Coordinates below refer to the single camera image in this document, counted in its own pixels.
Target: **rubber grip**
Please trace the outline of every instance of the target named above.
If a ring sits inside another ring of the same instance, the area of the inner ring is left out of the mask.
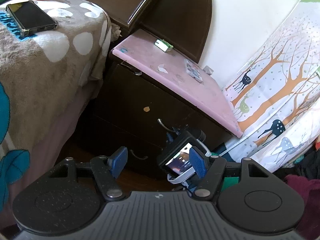
[[[207,174],[204,159],[194,150],[192,147],[189,150],[189,161],[192,167],[195,169],[196,174],[202,179]]]
[[[108,164],[111,166],[111,175],[117,179],[128,161],[128,150],[126,147],[120,147],[113,155],[108,158]]]

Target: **white polka dot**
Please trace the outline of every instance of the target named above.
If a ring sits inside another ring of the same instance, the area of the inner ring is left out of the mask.
[[[99,40],[99,45],[100,47],[102,47],[103,45],[103,41],[106,38],[106,32],[107,32],[107,28],[108,28],[108,21],[105,20],[102,24],[102,29],[101,29],[101,35],[100,35],[100,40]]]
[[[69,50],[68,37],[57,31],[36,33],[33,40],[43,49],[44,54],[51,62],[60,61]]]
[[[71,17],[73,16],[73,13],[65,9],[57,8],[47,11],[47,15],[49,15],[50,17]]]
[[[0,8],[5,8],[8,4],[13,4],[13,3],[18,3],[18,2],[27,2],[29,0],[11,0],[8,2],[5,2],[3,4],[0,5]]]
[[[83,69],[83,71],[81,73],[81,76],[80,76],[80,79],[79,79],[79,86],[83,87],[85,84],[87,84],[88,78],[89,78],[89,75],[90,75],[90,71],[91,71],[91,62],[89,61],[85,65],[85,67],[84,67],[84,69]]]
[[[97,8],[91,4],[88,4],[86,2],[81,3],[79,6],[90,11],[90,12],[86,12],[84,14],[85,16],[90,17],[90,18],[98,18],[99,15],[102,13],[102,11],[99,8]]]
[[[37,1],[37,5],[41,8],[41,10],[49,10],[49,9],[57,9],[57,8],[69,8],[70,5],[57,2],[57,1]]]
[[[91,33],[80,33],[73,39],[73,45],[81,55],[87,55],[93,46],[93,36]]]

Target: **white wall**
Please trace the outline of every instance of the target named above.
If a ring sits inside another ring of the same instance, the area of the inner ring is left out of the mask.
[[[299,0],[212,0],[212,20],[199,66],[222,88],[283,22]]]

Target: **phone screen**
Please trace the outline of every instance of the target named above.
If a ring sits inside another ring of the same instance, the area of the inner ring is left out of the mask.
[[[189,151],[192,145],[187,143],[170,161],[165,165],[178,175],[189,170],[192,166],[189,162]]]
[[[54,23],[43,10],[31,2],[10,4],[8,7],[25,29]]]

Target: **screw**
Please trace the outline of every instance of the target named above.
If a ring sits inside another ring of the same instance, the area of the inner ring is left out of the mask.
[[[197,189],[195,191],[195,195],[198,197],[207,197],[211,194],[211,192],[205,188]]]
[[[121,197],[122,191],[120,189],[110,189],[107,191],[107,196],[111,198]]]

